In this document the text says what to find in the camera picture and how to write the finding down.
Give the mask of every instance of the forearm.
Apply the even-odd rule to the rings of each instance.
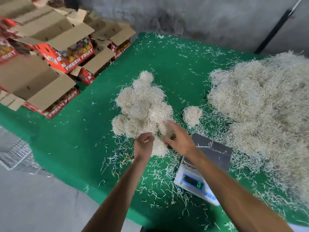
[[[135,159],[82,232],[120,232],[147,161]]]
[[[190,160],[239,232],[292,231],[279,215],[243,189],[202,151],[196,149]]]

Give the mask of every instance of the person's right arm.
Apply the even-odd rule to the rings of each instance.
[[[162,136],[161,140],[194,164],[239,232],[293,231],[277,213],[243,189],[196,148],[179,124],[168,123],[173,127],[176,139]]]

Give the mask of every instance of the person's left hand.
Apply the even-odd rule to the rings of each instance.
[[[155,137],[152,133],[143,133],[134,141],[134,159],[144,160],[148,163]]]

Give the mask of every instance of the hand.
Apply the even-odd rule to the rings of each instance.
[[[189,134],[179,124],[173,121],[167,121],[168,125],[171,125],[176,134],[176,139],[171,140],[168,136],[161,136],[160,139],[166,144],[169,144],[180,155],[189,158],[190,154],[195,152],[196,146],[189,136]]]
[[[134,141],[134,159],[149,161],[155,137],[152,133],[141,134]]]

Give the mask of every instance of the person's right hand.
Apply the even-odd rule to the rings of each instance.
[[[196,146],[189,134],[179,124],[173,121],[166,121],[166,125],[171,125],[176,134],[176,139],[171,140],[168,136],[161,136],[160,139],[170,145],[180,155],[189,158],[190,154],[195,152]]]

